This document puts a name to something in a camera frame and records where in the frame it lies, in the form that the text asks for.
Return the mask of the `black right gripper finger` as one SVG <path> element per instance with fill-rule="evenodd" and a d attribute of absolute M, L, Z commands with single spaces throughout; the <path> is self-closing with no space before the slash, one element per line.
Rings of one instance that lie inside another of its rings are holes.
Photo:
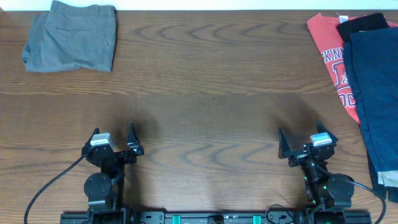
<path fill-rule="evenodd" d="M 281 128 L 279 128 L 279 150 L 278 150 L 278 158 L 285 159 L 290 157 L 291 148 L 289 142 L 285 136 L 285 133 Z"/>
<path fill-rule="evenodd" d="M 329 131 L 323 124 L 322 122 L 318 119 L 317 120 L 317 132 L 318 134 L 320 133 L 327 133 L 329 137 L 331 138 L 332 142 L 336 143 L 338 141 L 338 138 L 331 132 Z"/>

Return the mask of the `grey shorts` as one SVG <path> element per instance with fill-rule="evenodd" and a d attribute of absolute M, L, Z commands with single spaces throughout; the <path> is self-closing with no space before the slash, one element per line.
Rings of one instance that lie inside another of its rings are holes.
<path fill-rule="evenodd" d="M 48 12 L 33 17 L 22 63 L 28 72 L 53 73 L 81 68 L 110 72 L 116 29 L 112 5 L 75 7 L 53 1 Z"/>

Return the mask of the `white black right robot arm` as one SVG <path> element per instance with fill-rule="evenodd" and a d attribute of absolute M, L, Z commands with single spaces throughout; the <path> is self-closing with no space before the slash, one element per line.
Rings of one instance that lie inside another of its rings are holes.
<path fill-rule="evenodd" d="M 338 138 L 317 121 L 317 133 L 301 150 L 293 150 L 287 136 L 279 129 L 278 158 L 287 159 L 289 167 L 300 167 L 308 201 L 312 205 L 292 214 L 293 223 L 346 223 L 345 210 L 354 194 L 352 178 L 327 170 L 327 160 L 335 154 Z"/>

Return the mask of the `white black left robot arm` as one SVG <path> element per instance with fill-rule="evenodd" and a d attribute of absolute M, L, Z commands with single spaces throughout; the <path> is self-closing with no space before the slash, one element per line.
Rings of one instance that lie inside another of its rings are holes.
<path fill-rule="evenodd" d="M 114 151 L 115 143 L 110 133 L 101 133 L 96 128 L 81 150 L 83 158 L 100 168 L 84 184 L 89 223 L 140 222 L 137 212 L 122 203 L 125 166 L 135 164 L 137 157 L 144 155 L 133 123 L 129 124 L 127 146 L 129 149 L 126 151 Z"/>

